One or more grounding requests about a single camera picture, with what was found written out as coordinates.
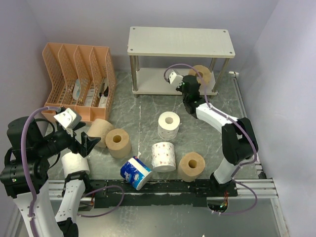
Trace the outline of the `brown roll sideways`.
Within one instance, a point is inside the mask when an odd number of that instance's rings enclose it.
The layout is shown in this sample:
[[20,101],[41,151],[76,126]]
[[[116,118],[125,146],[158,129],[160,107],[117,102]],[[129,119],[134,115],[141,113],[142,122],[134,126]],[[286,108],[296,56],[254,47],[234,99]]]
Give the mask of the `brown roll sideways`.
[[115,127],[107,120],[97,118],[92,124],[90,129],[87,131],[89,137],[100,137],[101,140],[96,145],[97,147],[106,148],[106,136]]

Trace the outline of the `white dotted roll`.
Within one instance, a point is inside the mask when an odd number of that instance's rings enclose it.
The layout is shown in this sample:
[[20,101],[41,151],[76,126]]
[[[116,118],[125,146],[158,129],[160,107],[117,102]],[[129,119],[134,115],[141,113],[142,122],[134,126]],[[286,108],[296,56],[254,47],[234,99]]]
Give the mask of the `white dotted roll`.
[[152,166],[155,172],[176,170],[174,145],[170,142],[159,142],[152,145]]
[[163,140],[174,139],[180,126],[180,117],[174,112],[164,112],[158,118],[158,135]]

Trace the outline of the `blue paper roll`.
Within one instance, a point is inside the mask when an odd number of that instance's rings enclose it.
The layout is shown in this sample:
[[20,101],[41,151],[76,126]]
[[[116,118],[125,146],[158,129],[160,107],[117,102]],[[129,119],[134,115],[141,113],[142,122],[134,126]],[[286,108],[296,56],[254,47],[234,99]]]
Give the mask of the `blue paper roll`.
[[120,169],[121,177],[137,191],[150,180],[153,172],[138,157],[130,158]]

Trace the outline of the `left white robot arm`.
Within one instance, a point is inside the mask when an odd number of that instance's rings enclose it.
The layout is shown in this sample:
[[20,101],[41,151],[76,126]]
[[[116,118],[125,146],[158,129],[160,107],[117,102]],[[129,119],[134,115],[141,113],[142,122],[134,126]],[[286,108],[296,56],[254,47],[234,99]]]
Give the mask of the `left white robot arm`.
[[101,139],[82,132],[78,141],[59,123],[49,135],[43,136],[37,122],[38,119],[21,117],[8,125],[11,148],[4,157],[0,181],[18,207],[29,236],[77,237],[80,199],[91,194],[92,184],[83,168],[68,174],[60,212],[54,214],[49,198],[48,160],[59,156],[64,149],[86,157]]

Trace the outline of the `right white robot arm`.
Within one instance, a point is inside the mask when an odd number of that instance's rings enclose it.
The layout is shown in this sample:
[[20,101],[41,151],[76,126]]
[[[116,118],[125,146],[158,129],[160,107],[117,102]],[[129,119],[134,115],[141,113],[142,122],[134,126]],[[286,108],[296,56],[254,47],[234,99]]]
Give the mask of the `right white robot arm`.
[[257,161],[258,144],[248,118],[232,117],[215,108],[206,97],[201,97],[197,77],[170,76],[169,83],[182,93],[183,104],[188,114],[206,122],[222,135],[224,158],[211,175],[210,192],[221,196],[239,169]]

